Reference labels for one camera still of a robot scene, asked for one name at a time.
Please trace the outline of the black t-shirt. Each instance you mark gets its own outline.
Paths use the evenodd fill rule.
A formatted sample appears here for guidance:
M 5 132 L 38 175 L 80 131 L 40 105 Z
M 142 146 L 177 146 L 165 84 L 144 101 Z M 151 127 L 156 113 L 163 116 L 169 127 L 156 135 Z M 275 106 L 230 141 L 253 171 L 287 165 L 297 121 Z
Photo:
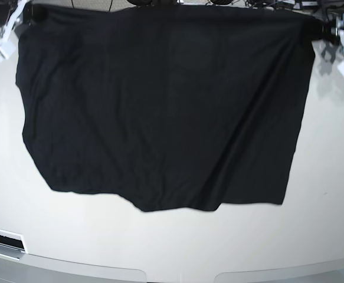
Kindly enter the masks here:
M 290 11 L 46 7 L 18 41 L 23 141 L 58 192 L 144 212 L 283 203 L 318 19 Z

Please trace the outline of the white slotted table fixture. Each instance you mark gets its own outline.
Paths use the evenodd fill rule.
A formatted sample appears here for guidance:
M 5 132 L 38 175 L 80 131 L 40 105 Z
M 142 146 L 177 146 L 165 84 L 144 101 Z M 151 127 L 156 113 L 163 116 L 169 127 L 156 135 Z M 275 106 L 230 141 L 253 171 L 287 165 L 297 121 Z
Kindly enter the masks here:
M 0 229 L 0 258 L 20 261 L 26 254 L 28 249 L 22 234 Z

